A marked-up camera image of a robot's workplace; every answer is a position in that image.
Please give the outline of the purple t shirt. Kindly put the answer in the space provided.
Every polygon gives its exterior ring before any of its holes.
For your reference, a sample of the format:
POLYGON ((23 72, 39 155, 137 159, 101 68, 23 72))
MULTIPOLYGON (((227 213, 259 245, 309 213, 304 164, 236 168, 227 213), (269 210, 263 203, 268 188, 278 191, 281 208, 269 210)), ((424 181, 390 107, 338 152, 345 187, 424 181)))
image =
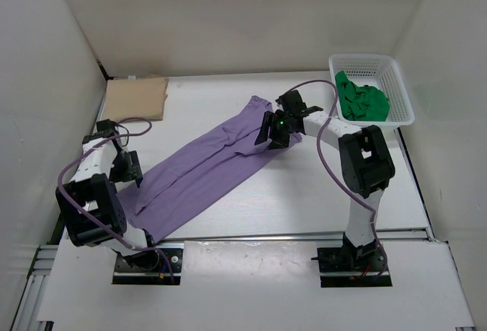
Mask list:
POLYGON ((272 104, 252 96, 236 115, 194 139, 117 197, 131 226, 162 240, 277 158, 255 143, 272 104))

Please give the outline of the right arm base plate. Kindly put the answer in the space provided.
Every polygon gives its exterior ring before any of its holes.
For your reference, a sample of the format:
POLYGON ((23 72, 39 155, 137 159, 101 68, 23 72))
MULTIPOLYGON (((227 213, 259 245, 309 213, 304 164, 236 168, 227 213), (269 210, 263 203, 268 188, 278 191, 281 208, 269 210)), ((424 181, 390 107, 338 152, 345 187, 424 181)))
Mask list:
POLYGON ((317 263, 321 288, 387 288, 393 283, 384 270, 385 256, 380 250, 357 262, 345 257, 339 247, 319 247, 311 257, 317 263))

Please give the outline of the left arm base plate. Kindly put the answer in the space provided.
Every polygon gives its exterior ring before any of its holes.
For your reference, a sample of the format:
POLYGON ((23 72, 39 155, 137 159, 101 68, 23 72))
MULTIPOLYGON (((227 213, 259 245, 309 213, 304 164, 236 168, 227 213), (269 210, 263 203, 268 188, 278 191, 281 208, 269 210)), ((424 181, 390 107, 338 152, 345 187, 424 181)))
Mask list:
POLYGON ((182 247, 163 247, 168 266, 159 253, 116 256, 113 285, 179 285, 183 267, 182 247))

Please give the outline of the green t shirt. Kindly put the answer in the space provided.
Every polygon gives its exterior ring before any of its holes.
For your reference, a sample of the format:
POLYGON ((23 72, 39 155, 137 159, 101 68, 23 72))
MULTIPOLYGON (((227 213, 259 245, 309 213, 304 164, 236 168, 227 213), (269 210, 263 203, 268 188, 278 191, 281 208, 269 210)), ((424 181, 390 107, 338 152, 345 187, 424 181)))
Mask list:
POLYGON ((385 122, 390 103, 383 91, 374 86, 358 86, 344 71, 335 76, 342 115, 350 121, 385 122))

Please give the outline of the beige t shirt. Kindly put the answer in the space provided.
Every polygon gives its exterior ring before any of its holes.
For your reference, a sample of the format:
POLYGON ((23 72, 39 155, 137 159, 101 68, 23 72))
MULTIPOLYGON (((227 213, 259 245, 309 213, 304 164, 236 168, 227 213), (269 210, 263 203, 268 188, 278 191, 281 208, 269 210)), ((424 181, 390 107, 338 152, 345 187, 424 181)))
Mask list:
POLYGON ((102 119, 162 120, 169 78, 119 79, 107 83, 102 119))

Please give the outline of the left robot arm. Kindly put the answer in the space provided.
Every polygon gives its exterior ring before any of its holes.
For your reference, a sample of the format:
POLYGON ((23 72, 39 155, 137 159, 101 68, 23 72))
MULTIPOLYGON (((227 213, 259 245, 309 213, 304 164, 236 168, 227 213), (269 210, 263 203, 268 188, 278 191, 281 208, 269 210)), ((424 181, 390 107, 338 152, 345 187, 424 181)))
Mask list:
POLYGON ((70 181, 56 190, 56 199, 68 236, 77 247, 109 247, 121 256, 133 256, 143 270, 157 266, 160 256, 153 237, 133 227, 117 197, 117 183, 143 176, 138 155, 114 142, 97 148, 97 140, 82 145, 83 155, 70 181))

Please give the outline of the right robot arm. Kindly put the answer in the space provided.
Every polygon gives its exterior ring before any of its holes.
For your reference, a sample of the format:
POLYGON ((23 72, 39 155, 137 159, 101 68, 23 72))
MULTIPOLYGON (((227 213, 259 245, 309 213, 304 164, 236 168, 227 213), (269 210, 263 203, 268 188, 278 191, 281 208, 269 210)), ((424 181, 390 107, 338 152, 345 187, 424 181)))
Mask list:
POLYGON ((351 199, 342 246, 320 250, 319 264, 326 272, 353 272, 382 256, 385 270, 387 257, 377 237, 376 219, 395 167, 381 129, 354 126, 324 113, 304 116, 277 110, 264 113, 255 144, 266 142, 270 150, 287 148, 293 133, 317 140, 325 170, 351 199))

